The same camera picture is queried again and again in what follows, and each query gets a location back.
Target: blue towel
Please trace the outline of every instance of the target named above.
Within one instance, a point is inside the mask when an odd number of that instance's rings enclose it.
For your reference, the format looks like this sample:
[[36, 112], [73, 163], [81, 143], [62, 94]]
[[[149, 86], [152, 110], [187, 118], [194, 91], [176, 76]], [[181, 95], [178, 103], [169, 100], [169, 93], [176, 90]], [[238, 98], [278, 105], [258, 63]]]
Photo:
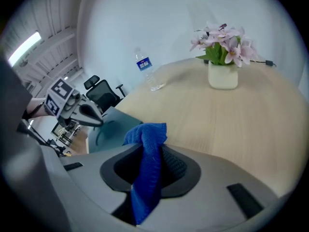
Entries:
[[125, 136], [124, 145], [143, 143], [140, 173], [131, 189], [131, 202], [135, 221], [140, 225], [152, 212], [161, 197], [160, 146], [166, 141], [166, 123], [141, 124]]

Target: plastic bottle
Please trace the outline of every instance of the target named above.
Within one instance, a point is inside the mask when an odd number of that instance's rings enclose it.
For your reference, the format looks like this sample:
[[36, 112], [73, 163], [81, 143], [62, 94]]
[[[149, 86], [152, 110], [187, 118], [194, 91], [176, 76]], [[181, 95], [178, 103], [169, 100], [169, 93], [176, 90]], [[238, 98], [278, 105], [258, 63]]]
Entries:
[[139, 47], [134, 49], [135, 52], [135, 62], [139, 68], [139, 70], [143, 73], [148, 86], [151, 91], [156, 91], [163, 87], [162, 84], [159, 84], [153, 75], [153, 66], [149, 60], [149, 57], [140, 50]]

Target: round table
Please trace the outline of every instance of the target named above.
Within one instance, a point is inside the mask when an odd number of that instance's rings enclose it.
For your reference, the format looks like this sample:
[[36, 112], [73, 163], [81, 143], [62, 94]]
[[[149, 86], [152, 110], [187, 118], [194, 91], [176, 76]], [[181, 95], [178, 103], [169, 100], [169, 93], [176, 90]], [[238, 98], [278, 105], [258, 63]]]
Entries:
[[144, 123], [166, 122], [166, 144], [227, 159], [278, 196], [295, 187], [308, 158], [309, 107], [275, 68], [242, 67], [234, 90], [211, 88], [208, 66], [196, 58], [155, 74], [162, 89], [143, 83], [116, 108]]

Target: ceiling light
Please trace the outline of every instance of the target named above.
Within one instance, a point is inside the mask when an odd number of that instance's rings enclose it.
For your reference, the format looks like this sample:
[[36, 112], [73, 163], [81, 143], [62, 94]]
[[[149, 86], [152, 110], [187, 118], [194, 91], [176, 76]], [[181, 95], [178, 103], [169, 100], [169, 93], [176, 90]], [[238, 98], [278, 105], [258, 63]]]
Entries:
[[9, 58], [9, 64], [13, 67], [15, 63], [20, 59], [20, 57], [27, 52], [36, 42], [41, 39], [38, 32], [32, 34], [25, 42], [23, 42], [20, 47]]

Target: office chair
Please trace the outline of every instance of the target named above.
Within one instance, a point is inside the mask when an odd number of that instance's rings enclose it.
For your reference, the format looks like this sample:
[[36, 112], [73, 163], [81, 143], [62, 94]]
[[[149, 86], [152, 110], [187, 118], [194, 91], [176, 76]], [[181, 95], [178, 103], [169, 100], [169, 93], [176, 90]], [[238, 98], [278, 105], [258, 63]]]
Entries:
[[[86, 96], [96, 103], [103, 111], [103, 113], [111, 106], [115, 107], [122, 99], [116, 95], [106, 80], [102, 80], [98, 83], [100, 78], [97, 75], [93, 75], [87, 81], [84, 82], [84, 87], [89, 90]], [[119, 89], [122, 95], [125, 97], [121, 87], [123, 84], [116, 87]]]

